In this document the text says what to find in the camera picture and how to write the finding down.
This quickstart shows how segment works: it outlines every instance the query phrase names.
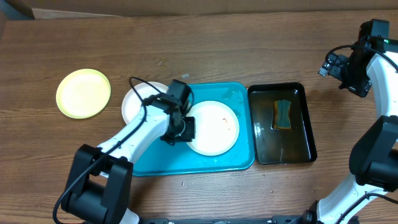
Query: green sponge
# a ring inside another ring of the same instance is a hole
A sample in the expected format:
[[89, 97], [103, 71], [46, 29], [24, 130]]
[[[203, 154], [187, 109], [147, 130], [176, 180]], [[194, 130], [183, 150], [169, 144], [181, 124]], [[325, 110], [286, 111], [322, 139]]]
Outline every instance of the green sponge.
[[274, 102], [273, 129], [292, 130], [289, 118], [290, 104], [291, 102], [289, 100], [278, 100]]

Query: wooden table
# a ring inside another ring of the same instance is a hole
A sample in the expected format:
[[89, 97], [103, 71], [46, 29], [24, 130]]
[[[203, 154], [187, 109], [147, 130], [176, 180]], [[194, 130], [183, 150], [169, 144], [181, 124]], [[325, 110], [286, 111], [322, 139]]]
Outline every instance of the wooden table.
[[[373, 93], [361, 99], [317, 74], [325, 54], [355, 41], [361, 23], [372, 18], [389, 20], [390, 37], [398, 39], [398, 11], [7, 21], [0, 42], [0, 222], [52, 222], [76, 150], [124, 126], [121, 103], [131, 75], [169, 83], [186, 73], [188, 83], [302, 83], [318, 159], [133, 178], [130, 208], [142, 217], [300, 215], [349, 173], [351, 148], [376, 119]], [[112, 96], [98, 116], [70, 119], [58, 110], [55, 92], [81, 68], [103, 72]], [[359, 217], [361, 223], [394, 223], [397, 209], [376, 199]], [[77, 221], [61, 211], [58, 216]]]

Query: black cable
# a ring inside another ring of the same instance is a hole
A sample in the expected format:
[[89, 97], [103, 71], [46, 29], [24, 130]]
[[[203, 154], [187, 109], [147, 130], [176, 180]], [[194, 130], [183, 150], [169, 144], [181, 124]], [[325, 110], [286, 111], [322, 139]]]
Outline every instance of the black cable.
[[[136, 95], [138, 96], [139, 100], [141, 101], [142, 104], [144, 104], [143, 99], [141, 98], [140, 94], [138, 94], [137, 90], [134, 88], [134, 85], [131, 83], [131, 80], [135, 79], [135, 80], [139, 80], [143, 83], [148, 84], [149, 86], [151, 86], [152, 88], [154, 88], [155, 90], [157, 90], [159, 93], [161, 93], [156, 87], [154, 87], [152, 84], [150, 84], [149, 82], [141, 79], [141, 78], [137, 78], [137, 77], [131, 77], [129, 82], [130, 82], [130, 86], [131, 88], [134, 90], [134, 92], [136, 93]], [[71, 189], [78, 183], [78, 181], [80, 179], [82, 179], [83, 177], [85, 177], [87, 174], [89, 174], [101, 161], [103, 161], [110, 153], [112, 153], [115, 149], [119, 148], [127, 139], [129, 139], [141, 126], [142, 124], [144, 124], [145, 120], [147, 117], [147, 108], [146, 106], [144, 106], [144, 116], [141, 120], [141, 122], [137, 125], [136, 128], [134, 128], [129, 134], [127, 134], [124, 138], [122, 138], [122, 140], [118, 141], [118, 143], [116, 143], [116, 145], [114, 145], [110, 150], [108, 150], [107, 152], [105, 152], [102, 156], [100, 156], [96, 161], [94, 161], [94, 163], [92, 163], [92, 165], [90, 165], [89, 167], [87, 167], [87, 169], [82, 172], [73, 182], [72, 184], [63, 192], [63, 194], [61, 194], [61, 196], [58, 198], [57, 202], [54, 205], [54, 209], [52, 211], [52, 218], [54, 220], [54, 222], [56, 224], [66, 224], [66, 223], [62, 223], [58, 218], [57, 218], [57, 212], [58, 212], [58, 208], [61, 204], [61, 201], [63, 200], [63, 198], [69, 193], [69, 191], [71, 191]]]
[[395, 69], [396, 72], [398, 73], [398, 65], [397, 65], [393, 60], [391, 60], [391, 58], [389, 58], [387, 55], [385, 55], [384, 53], [382, 53], [382, 52], [380, 52], [380, 51], [378, 51], [378, 50], [374, 50], [374, 49], [372, 49], [372, 48], [370, 48], [370, 47], [365, 47], [365, 46], [360, 46], [360, 45], [342, 45], [342, 46], [339, 46], [339, 47], [335, 47], [334, 49], [331, 49], [331, 50], [326, 54], [326, 56], [325, 56], [325, 61], [328, 62], [328, 63], [330, 63], [331, 66], [343, 65], [343, 64], [348, 63], [348, 62], [344, 62], [344, 63], [343, 63], [343, 62], [341, 62], [341, 63], [331, 63], [331, 62], [329, 61], [329, 55], [333, 54], [336, 50], [340, 50], [340, 49], [344, 49], [344, 48], [364, 49], [364, 50], [372, 51], [372, 52], [374, 52], [374, 53], [376, 53], [376, 54], [382, 56], [384, 59], [386, 59], [386, 60], [394, 67], [394, 69]]
[[344, 214], [342, 214], [342, 215], [340, 216], [340, 218], [338, 219], [338, 221], [337, 221], [336, 224], [340, 224], [341, 221], [344, 220], [344, 217], [345, 217], [345, 216], [347, 216], [352, 210], [354, 210], [354, 208], [356, 208], [360, 203], [362, 203], [363, 200], [365, 200], [365, 199], [368, 199], [368, 200], [369, 200], [370, 197], [379, 197], [379, 198], [383, 198], [384, 200], [387, 200], [387, 201], [389, 201], [389, 202], [391, 202], [391, 203], [398, 204], [398, 200], [394, 200], [394, 199], [389, 198], [389, 197], [387, 197], [387, 196], [385, 196], [385, 195], [376, 194], [376, 193], [366, 193], [366, 194], [363, 195], [355, 204], [353, 204], [347, 211], [345, 211]]
[[135, 79], [135, 80], [138, 80], [138, 81], [141, 81], [141, 82], [143, 82], [143, 83], [145, 83], [145, 84], [148, 84], [150, 87], [152, 87], [152, 88], [154, 88], [156, 91], [158, 91], [159, 93], [162, 93], [158, 88], [156, 88], [154, 85], [152, 85], [152, 84], [150, 84], [149, 82], [147, 82], [147, 81], [145, 81], [145, 80], [143, 80], [143, 79], [141, 79], [141, 78], [138, 78], [138, 77], [131, 77], [130, 78], [130, 86], [131, 86], [131, 88], [132, 89], [134, 89], [134, 87], [133, 87], [133, 85], [132, 85], [132, 83], [131, 83], [131, 80], [132, 79]]

